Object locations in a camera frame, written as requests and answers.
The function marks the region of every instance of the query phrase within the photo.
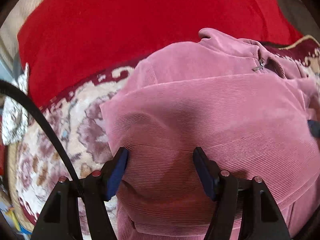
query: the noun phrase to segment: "gold trim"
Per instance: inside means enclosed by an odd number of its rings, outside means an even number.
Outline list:
[[[300,44],[301,42],[305,41],[305,40],[308,40],[308,39],[312,39],[314,42],[316,42],[318,44],[318,46],[320,47],[320,44],[319,42],[311,35],[306,35],[306,36],[303,36],[302,38],[298,39],[294,44],[292,45],[289,45],[287,47],[284,47],[284,48],[279,48],[279,50],[282,50],[282,49],[292,49],[294,48],[295,46],[297,46],[298,44]]]

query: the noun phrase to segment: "red blanket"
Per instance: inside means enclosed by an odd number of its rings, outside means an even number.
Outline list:
[[[276,0],[44,0],[18,35],[29,94],[42,106],[99,70],[199,41],[204,27],[279,44],[301,37]]]

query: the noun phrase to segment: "black cable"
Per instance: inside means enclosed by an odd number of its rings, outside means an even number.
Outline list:
[[[47,122],[46,118],[40,112],[38,107],[36,107],[36,105],[31,101],[31,99],[27,97],[21,90],[19,90],[17,87],[15,87],[14,85],[4,80],[0,80],[0,93],[5,94],[11,97],[12,99],[14,99],[15,101],[17,101],[33,116],[33,118],[37,121],[37,123],[40,125],[44,133],[47,135],[47,137],[51,141],[54,148],[57,150],[64,165],[66,166],[68,172],[70,173],[71,178],[76,182],[79,194],[82,195],[83,187],[79,182],[79,178],[76,174],[76,171],[73,168],[73,165],[65,149],[63,148],[60,140],[58,139],[52,127]]]

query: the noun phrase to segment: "black clamp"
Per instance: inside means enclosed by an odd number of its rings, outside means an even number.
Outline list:
[[[113,160],[100,171],[93,171],[77,184],[65,176],[59,178],[46,201],[33,230],[32,240],[82,240],[78,198],[82,198],[92,239],[116,240],[104,201],[109,201],[118,190],[126,168],[128,150],[119,148]]]
[[[221,171],[201,147],[194,150],[193,162],[206,195],[218,202],[204,240],[230,239],[239,192],[244,203],[238,240],[291,239],[281,211],[261,177],[239,179],[229,171]]]

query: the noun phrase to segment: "zipper pull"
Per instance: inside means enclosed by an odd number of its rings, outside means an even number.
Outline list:
[[[257,67],[255,67],[255,68],[253,68],[252,70],[253,70],[253,71],[258,71],[258,70],[264,68],[264,60],[263,60],[263,58],[259,59],[259,65],[260,65],[260,66],[257,66]]]

